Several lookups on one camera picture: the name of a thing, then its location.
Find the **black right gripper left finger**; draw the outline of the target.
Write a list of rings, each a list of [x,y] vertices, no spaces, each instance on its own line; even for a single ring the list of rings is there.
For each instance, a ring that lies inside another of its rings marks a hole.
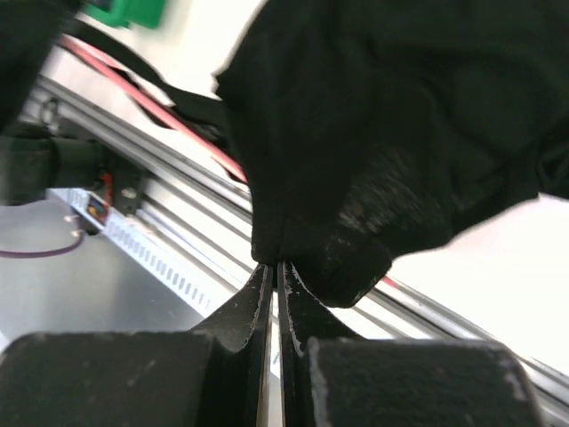
[[[1,356],[4,426],[263,426],[273,270],[185,332],[28,334]]]

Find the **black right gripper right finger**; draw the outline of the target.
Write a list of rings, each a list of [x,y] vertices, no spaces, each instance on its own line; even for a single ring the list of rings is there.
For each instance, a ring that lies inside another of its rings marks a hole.
[[[542,426],[512,352],[476,340],[368,340],[276,272],[287,426]]]

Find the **black tank top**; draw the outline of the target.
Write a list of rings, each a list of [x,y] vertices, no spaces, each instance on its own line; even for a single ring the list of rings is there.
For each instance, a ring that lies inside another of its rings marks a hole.
[[[292,129],[361,139],[339,216],[392,262],[568,195],[565,1],[268,1],[233,61]]]

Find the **pink wire hanger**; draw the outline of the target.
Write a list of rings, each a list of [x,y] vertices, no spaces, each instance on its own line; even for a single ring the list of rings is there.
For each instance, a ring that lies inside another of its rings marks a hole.
[[[360,138],[318,137],[314,126],[292,129],[260,67],[233,61],[218,98],[184,92],[126,45],[88,29],[61,46],[118,85],[157,125],[193,137],[252,195],[252,257],[294,265],[311,291],[332,306],[349,306],[388,272],[390,252],[339,216],[350,179],[364,160]]]

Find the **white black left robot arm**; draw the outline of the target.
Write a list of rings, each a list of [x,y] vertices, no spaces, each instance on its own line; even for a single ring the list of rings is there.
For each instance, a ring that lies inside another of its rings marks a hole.
[[[60,104],[37,99],[37,81],[81,1],[1,3],[1,204],[41,200],[48,189],[102,186],[98,143],[57,132]]]

